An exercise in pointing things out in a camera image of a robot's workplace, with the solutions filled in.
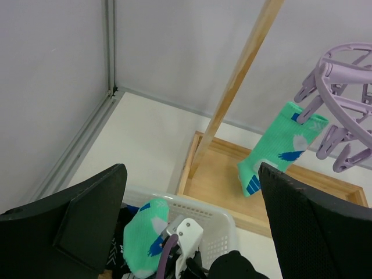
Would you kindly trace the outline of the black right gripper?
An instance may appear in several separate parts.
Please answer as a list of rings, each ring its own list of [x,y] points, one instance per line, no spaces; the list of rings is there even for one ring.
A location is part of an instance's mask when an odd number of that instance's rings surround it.
[[[256,271],[252,263],[236,250],[219,256],[209,269],[202,266],[201,253],[196,252],[194,258],[186,260],[186,266],[186,278],[268,278]]]

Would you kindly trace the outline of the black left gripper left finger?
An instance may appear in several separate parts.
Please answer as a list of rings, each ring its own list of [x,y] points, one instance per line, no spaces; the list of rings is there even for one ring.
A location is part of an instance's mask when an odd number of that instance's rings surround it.
[[[1,214],[1,278],[98,278],[127,182],[124,164]]]

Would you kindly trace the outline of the mint green sock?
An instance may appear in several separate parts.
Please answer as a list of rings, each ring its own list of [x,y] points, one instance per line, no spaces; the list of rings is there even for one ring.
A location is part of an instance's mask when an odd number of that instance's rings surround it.
[[[155,198],[142,205],[123,231],[123,259],[135,278],[154,275],[163,248],[162,232],[168,226],[169,206]]]
[[[292,102],[286,103],[248,157],[237,164],[245,197],[261,190],[258,170],[262,163],[286,171],[329,123],[328,119],[315,113],[300,124],[297,118],[302,112],[303,108],[300,106]]]

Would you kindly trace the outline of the lilac round clip hanger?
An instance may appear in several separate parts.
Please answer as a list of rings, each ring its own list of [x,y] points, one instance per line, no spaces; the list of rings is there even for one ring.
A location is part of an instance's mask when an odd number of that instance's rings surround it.
[[[370,55],[368,42],[352,42],[329,49],[319,58],[294,97],[299,103],[313,92],[318,93],[297,117],[299,124],[309,120],[322,105],[326,105],[339,121],[340,125],[328,129],[316,152],[317,158],[324,160],[338,144],[345,144],[333,164],[336,173],[371,158],[371,130],[361,125],[371,117],[371,93],[368,91],[371,65],[360,65]]]

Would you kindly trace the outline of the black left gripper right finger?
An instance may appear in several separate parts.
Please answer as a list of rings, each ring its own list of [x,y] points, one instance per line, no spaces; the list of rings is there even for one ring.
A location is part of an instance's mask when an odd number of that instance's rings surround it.
[[[262,163],[259,181],[283,278],[371,278],[371,209]]]

